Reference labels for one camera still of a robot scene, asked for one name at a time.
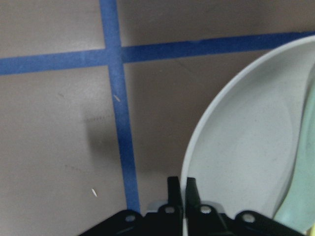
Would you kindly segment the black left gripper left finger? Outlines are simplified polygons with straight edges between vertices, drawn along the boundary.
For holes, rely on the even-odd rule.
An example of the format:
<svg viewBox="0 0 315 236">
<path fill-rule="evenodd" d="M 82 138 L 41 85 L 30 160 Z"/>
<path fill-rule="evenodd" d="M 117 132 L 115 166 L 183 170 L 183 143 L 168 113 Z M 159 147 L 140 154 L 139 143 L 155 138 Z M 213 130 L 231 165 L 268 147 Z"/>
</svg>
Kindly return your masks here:
<svg viewBox="0 0 315 236">
<path fill-rule="evenodd" d="M 168 200 L 146 215 L 126 209 L 96 224 L 82 236 L 181 236 L 183 201 L 178 177 L 167 178 Z"/>
</svg>

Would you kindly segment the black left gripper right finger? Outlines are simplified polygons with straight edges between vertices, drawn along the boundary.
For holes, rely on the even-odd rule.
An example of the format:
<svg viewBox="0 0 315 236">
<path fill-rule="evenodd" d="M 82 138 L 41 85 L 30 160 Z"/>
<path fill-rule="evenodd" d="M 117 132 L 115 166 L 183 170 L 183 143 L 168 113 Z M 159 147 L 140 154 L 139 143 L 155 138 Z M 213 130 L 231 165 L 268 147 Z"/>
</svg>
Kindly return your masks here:
<svg viewBox="0 0 315 236">
<path fill-rule="evenodd" d="M 302 233 L 255 211 L 245 210 L 235 218 L 201 202 L 196 179 L 187 178 L 185 215 L 189 236 L 301 236 Z"/>
</svg>

